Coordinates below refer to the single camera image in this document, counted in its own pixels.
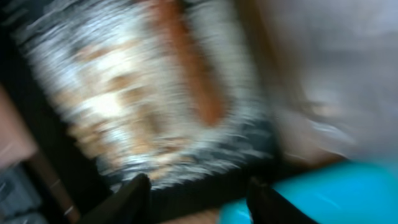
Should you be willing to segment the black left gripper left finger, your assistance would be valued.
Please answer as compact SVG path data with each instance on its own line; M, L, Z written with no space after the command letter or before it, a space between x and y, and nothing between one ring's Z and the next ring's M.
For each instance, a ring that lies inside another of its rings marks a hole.
M77 224L148 224L150 179L139 174L117 193L81 218Z

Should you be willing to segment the rice and food scraps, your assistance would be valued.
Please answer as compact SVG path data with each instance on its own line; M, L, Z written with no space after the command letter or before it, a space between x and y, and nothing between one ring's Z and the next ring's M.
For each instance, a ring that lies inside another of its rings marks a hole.
M112 190L140 173L155 189L271 159L254 60L232 1L178 1L226 113L198 117L153 1L3 1L33 78Z

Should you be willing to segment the orange carrot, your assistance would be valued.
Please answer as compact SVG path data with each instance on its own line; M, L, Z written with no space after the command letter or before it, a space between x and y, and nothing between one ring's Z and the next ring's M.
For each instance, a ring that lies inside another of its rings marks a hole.
M198 117L205 125L215 126L226 113L223 95L186 25L180 3L175 0L153 0L153 4L156 23L183 70L182 77Z

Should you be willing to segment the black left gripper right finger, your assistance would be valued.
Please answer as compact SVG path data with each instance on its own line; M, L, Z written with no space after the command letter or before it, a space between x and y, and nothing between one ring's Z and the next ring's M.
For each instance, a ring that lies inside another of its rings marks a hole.
M317 224L257 177L251 177L246 199L253 224Z

